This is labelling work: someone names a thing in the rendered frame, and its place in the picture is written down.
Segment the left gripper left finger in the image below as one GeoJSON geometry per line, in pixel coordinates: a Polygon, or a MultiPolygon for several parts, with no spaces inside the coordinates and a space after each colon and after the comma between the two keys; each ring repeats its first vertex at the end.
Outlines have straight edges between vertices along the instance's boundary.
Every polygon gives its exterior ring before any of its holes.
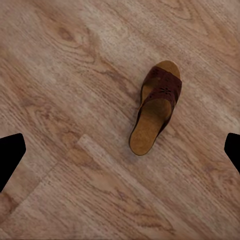
{"type": "Polygon", "coordinates": [[[21,133],[0,138],[0,193],[26,152],[21,133]]]}

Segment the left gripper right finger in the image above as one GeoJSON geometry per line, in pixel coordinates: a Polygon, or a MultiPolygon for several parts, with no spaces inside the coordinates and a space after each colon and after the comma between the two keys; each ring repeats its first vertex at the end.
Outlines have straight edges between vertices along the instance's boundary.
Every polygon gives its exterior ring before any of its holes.
{"type": "Polygon", "coordinates": [[[240,135],[235,133],[229,133],[227,135],[224,151],[235,165],[240,173],[240,135]]]}

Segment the sandal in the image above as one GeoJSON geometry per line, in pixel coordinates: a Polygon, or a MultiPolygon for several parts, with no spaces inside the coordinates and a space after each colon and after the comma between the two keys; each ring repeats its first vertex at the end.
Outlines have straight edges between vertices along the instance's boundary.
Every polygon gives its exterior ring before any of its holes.
{"type": "Polygon", "coordinates": [[[182,91],[179,68],[170,60],[156,64],[147,74],[140,94],[135,127],[128,144],[138,156],[147,154],[171,120],[182,91]]]}

